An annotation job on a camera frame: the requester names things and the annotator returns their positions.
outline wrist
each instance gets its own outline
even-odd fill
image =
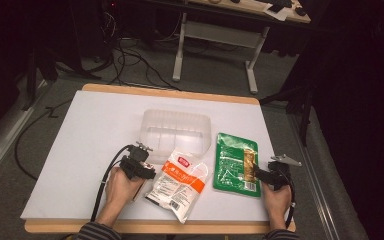
[[[270,230],[286,229],[285,219],[283,215],[269,215]]]
[[[114,204],[107,202],[102,208],[95,222],[112,228],[114,226],[115,221],[117,221],[117,218],[120,215],[123,207],[124,203]]]

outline white snack bag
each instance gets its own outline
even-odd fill
[[[185,223],[192,206],[204,189],[208,167],[192,154],[174,149],[154,179],[146,199],[172,210],[181,223]]]

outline red logo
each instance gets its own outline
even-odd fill
[[[184,159],[184,158],[182,158],[182,157],[179,157],[179,158],[177,159],[177,161],[178,161],[180,164],[182,164],[184,167],[189,167],[189,165],[191,165],[191,164],[188,162],[188,160],[186,160],[186,159]]]

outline hand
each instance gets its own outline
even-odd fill
[[[145,180],[142,178],[129,180],[119,167],[112,168],[110,174],[105,188],[107,195],[105,206],[96,218],[96,222],[112,228],[124,205],[133,199]]]
[[[264,202],[270,218],[270,229],[286,229],[285,213],[291,205],[291,188],[286,185],[273,191],[267,183],[261,182]]]

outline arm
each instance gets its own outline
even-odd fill
[[[298,235],[286,229],[285,213],[291,205],[291,188],[283,186],[277,191],[261,182],[264,192],[264,202],[270,220],[270,233],[266,235],[268,240],[299,239]]]
[[[133,199],[144,179],[129,180],[119,167],[111,169],[105,188],[106,202],[95,222],[85,224],[76,239],[121,239],[112,227],[124,206]]]

